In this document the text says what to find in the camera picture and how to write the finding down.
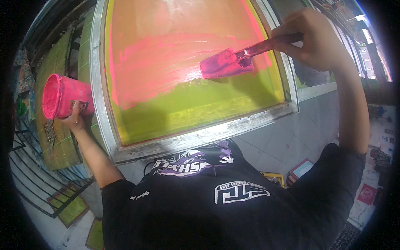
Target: black t-shirt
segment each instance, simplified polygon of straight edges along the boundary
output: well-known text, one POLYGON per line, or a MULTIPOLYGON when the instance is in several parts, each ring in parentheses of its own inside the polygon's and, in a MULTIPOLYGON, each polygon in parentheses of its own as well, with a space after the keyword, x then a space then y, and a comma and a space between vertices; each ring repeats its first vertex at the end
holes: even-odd
POLYGON ((135 186, 104 187, 106 249, 326 249, 360 185, 365 156, 326 146, 292 188, 243 158, 231 140, 156 160, 135 186))

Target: hand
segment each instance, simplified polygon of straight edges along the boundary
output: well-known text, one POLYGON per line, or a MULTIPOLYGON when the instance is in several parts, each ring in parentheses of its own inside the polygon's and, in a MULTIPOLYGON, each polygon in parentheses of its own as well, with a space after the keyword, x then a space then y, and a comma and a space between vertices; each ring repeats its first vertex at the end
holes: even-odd
POLYGON ((282 25, 272 30, 272 36, 295 32, 304 33, 302 48, 281 43, 275 49, 319 71, 334 72, 348 63, 354 63, 327 17, 318 11, 307 7, 293 12, 282 25))
POLYGON ((61 118, 60 122, 64 124, 67 128, 69 128, 75 135, 81 130, 85 129, 85 123, 79 115, 79 101, 74 103, 74 107, 72 108, 72 115, 67 118, 61 118))

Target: paint container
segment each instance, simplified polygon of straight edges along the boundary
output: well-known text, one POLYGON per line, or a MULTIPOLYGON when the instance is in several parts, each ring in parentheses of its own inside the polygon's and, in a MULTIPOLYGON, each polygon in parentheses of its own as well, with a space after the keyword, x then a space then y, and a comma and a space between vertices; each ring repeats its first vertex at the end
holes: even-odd
POLYGON ((90 84, 59 74, 52 74, 47 79, 42 99, 43 113, 47 119, 70 116, 76 101, 80 101, 80 115, 94 112, 90 84))

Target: drying rack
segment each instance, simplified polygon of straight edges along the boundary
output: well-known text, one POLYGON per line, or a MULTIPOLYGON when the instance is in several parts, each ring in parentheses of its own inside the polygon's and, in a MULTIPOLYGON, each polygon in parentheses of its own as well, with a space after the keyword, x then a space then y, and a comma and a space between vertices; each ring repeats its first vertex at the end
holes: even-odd
POLYGON ((42 153, 38 150, 39 141, 28 126, 26 117, 18 116, 15 128, 14 144, 10 150, 10 168, 18 194, 42 213, 56 218, 80 193, 94 182, 93 177, 82 174, 76 166, 62 170, 49 171, 44 165, 42 153), (63 190, 69 189, 69 196, 63 190), (63 193, 68 199, 62 201, 56 197, 63 193), (54 206, 49 198, 62 205, 54 206))

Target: aluminum frame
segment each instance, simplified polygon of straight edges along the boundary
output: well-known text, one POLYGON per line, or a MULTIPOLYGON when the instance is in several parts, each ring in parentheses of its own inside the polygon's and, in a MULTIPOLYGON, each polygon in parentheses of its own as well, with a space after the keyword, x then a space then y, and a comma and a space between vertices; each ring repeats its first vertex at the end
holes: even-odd
MULTIPOLYGON (((115 164, 126 164, 139 160, 153 159, 168 154, 185 151, 228 139, 243 133, 261 128, 275 122, 275 120, 299 112, 298 95, 294 75, 293 61, 284 53, 279 52, 283 61, 288 80, 286 94, 290 94, 290 101, 278 104, 261 112, 244 114, 219 123, 201 127, 197 130, 182 132, 179 135, 154 139, 148 142, 137 143, 122 147, 113 123, 112 109, 108 96, 106 75, 104 68, 104 26, 108 0, 98 0, 93 17, 90 36, 90 82, 98 124, 104 140, 105 150, 115 164)), ((278 19, 267 0, 256 0, 271 29, 279 26, 278 19)))

